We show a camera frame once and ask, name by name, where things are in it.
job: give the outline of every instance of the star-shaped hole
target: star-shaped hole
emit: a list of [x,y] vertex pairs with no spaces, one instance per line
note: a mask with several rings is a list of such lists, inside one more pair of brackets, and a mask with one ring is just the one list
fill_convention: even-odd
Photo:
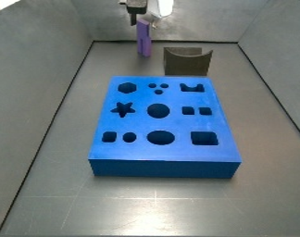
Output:
[[116,108],[111,109],[110,112],[118,113],[120,118],[123,118],[127,113],[134,113],[135,112],[135,110],[131,108],[131,106],[132,106],[131,102],[126,103],[126,104],[118,102],[116,103]]

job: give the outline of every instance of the circular hole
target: circular hole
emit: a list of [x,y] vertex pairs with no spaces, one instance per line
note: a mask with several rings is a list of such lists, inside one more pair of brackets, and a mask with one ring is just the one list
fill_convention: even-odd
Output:
[[123,140],[127,142],[127,143],[132,143],[135,142],[135,139],[136,139],[136,135],[134,132],[127,132],[123,136]]
[[150,87],[150,88],[155,88],[156,85],[155,85],[154,83],[150,83],[150,84],[148,84],[148,87]]
[[158,145],[170,144],[175,140],[175,136],[168,131],[151,131],[146,138],[150,143]]
[[155,90],[155,94],[162,94],[163,91],[162,90]]
[[170,108],[163,104],[152,104],[147,107],[147,114],[155,119],[162,119],[168,116]]
[[162,87],[162,88],[167,88],[167,87],[168,87],[168,84],[162,83],[162,84],[160,84],[160,87]]

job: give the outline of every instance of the arch-shaped hole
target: arch-shaped hole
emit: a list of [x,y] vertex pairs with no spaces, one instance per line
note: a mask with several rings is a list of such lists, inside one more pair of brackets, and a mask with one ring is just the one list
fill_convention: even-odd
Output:
[[103,143],[114,143],[116,138],[116,132],[115,131],[106,131],[103,133],[102,141]]
[[151,131],[146,138],[150,143],[158,145],[170,144],[175,140],[175,136],[168,131]]
[[155,119],[162,119],[168,116],[170,108],[163,104],[152,104],[147,107],[147,114]]
[[136,140],[136,135],[134,132],[127,132],[123,136],[123,140],[127,142],[127,143],[132,143],[135,142]]
[[179,84],[180,91],[185,93],[202,93],[205,91],[203,84],[197,84],[195,86],[190,87],[185,83]]

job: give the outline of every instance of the dark gray arch block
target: dark gray arch block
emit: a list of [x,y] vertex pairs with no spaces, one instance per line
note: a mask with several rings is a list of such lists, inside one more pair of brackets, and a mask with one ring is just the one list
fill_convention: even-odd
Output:
[[0,225],[90,45],[70,0],[0,11]]
[[300,0],[267,3],[239,46],[300,129]]
[[164,75],[207,76],[213,50],[202,54],[202,48],[164,47]]

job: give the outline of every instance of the hexagonal hole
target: hexagonal hole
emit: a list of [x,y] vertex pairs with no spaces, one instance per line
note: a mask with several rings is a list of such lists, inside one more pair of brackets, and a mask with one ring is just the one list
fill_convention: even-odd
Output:
[[118,86],[118,91],[124,94],[134,93],[136,91],[136,85],[131,82],[122,83]]

